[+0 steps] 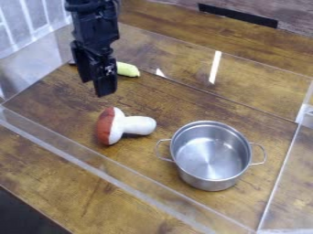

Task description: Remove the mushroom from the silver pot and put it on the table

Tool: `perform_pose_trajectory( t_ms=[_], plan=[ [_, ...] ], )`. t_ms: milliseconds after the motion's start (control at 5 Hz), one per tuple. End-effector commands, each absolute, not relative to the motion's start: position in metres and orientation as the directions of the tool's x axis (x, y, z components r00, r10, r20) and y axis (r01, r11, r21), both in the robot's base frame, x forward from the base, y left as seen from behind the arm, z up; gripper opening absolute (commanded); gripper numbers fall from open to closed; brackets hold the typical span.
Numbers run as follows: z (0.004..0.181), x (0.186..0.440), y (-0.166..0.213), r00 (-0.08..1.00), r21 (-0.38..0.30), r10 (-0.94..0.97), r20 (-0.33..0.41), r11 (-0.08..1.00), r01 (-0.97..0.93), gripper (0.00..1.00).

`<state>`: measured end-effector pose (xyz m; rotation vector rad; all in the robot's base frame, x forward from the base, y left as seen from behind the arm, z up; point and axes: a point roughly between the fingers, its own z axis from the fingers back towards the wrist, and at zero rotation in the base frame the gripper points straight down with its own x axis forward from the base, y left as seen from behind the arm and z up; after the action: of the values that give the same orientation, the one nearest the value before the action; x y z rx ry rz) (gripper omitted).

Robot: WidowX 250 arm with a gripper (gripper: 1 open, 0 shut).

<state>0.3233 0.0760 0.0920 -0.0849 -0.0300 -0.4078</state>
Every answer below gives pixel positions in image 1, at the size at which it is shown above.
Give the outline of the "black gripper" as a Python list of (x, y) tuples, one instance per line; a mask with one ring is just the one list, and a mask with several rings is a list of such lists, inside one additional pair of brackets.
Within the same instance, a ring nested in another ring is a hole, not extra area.
[(73, 41), (70, 52), (82, 82), (92, 80), (97, 97), (117, 89), (117, 64), (109, 56), (110, 44), (120, 38), (117, 18), (118, 0), (64, 0), (64, 9), (72, 16)]

